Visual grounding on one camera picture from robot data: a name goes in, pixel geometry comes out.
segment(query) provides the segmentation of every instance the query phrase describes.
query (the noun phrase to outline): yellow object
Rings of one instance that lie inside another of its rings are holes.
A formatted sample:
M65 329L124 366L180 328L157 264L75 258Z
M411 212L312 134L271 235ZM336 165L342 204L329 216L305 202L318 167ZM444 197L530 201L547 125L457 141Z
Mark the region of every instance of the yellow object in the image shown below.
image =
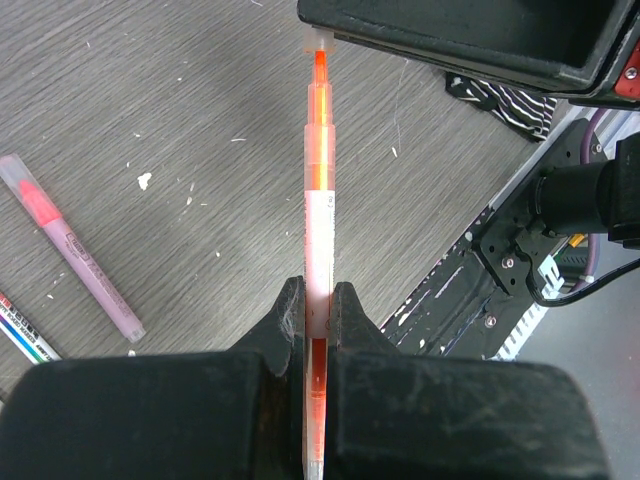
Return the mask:
M569 239L569 245L571 245L573 248L576 248L578 245L582 243L582 241L585 238L586 238L586 235L582 233L578 233Z

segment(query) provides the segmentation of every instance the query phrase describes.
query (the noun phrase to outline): multicolored striped pen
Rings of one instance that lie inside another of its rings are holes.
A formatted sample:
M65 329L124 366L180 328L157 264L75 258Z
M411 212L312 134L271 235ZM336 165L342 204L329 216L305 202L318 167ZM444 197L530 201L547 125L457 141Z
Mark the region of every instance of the multicolored striped pen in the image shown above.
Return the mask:
M24 315L2 293L0 293L0 330L34 364L61 359L60 355L51 348L38 331L24 318Z

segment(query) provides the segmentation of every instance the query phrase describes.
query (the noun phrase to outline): black cable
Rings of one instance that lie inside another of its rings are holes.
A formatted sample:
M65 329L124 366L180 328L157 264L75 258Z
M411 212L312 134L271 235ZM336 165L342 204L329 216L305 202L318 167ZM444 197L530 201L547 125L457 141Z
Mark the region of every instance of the black cable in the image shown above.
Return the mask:
M614 280L617 280L624 274L629 273L633 270L636 270L637 268L640 268L640 259L634 260L631 263L628 263L620 268L616 268L615 270L612 270L606 275L603 275L602 277L597 279L595 282L587 285L577 293L574 293L572 295L567 295L565 297L558 298L556 300L549 300L547 298L544 298L544 296L542 295L542 292L539 290L538 285L536 284L536 279L534 276L533 260L526 253L524 252L520 252L520 253L525 257L527 257L527 260L529 260L529 273L527 274L526 283L527 283L527 289L529 290L529 293L533 297L533 301L536 302L541 307L548 307L548 308L564 307L566 305L571 305L572 303L575 303L578 300L582 300L583 298L588 297L592 293L595 293L598 290L601 290L602 288L606 287L611 282L613 282Z

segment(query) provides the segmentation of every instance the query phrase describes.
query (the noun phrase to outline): black cylinder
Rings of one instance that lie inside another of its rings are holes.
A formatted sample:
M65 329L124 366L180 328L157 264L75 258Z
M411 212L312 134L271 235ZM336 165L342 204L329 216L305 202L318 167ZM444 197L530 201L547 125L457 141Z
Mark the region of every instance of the black cylinder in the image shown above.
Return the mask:
M534 210L555 233L606 233L613 162L559 168L538 182Z

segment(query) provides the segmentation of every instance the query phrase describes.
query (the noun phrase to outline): white label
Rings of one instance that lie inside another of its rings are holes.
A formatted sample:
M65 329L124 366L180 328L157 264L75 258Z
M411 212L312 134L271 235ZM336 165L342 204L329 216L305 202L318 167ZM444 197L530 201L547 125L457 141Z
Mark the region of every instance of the white label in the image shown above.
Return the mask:
M333 190L307 190L305 210L306 332L311 338L329 336L335 242Z

